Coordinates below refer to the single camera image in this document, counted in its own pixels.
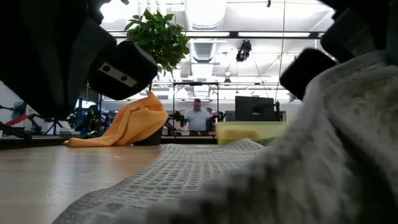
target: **red object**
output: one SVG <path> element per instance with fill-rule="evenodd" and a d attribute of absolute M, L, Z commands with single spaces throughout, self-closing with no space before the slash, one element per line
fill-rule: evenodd
<path fill-rule="evenodd" d="M 17 117 L 16 119 L 13 119 L 13 120 L 11 120 L 11 121 L 8 121 L 8 122 L 6 123 L 6 125 L 8 125 L 8 126 L 15 125 L 15 124 L 17 124 L 17 123 L 20 123 L 21 121 L 26 120 L 28 117 L 29 117 L 29 116 L 27 116 L 26 114 L 21 115 L 21 116 Z"/>

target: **yellow towel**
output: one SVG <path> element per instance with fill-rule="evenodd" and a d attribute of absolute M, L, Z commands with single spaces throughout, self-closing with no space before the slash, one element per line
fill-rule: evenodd
<path fill-rule="evenodd" d="M 71 138 L 71 147 L 123 146 L 143 140 L 159 130 L 166 122 L 167 112 L 153 94 L 126 105 L 116 115 L 112 126 L 99 138 Z"/>

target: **spotlight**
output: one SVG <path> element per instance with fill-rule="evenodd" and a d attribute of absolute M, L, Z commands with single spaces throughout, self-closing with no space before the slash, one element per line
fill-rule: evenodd
<path fill-rule="evenodd" d="M 244 40 L 236 55 L 237 62 L 244 62 L 250 56 L 251 44 L 250 40 Z"/>

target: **computer monitor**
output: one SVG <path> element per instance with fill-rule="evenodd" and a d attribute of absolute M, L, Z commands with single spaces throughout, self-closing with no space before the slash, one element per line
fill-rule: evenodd
<path fill-rule="evenodd" d="M 273 98 L 235 96 L 236 121 L 278 121 Z"/>

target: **table surface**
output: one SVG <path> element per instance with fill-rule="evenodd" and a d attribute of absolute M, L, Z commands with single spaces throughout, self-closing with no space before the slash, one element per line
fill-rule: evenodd
<path fill-rule="evenodd" d="M 76 199 L 135 174 L 159 152 L 160 146 L 0 151 L 1 223 L 52 223 Z"/>

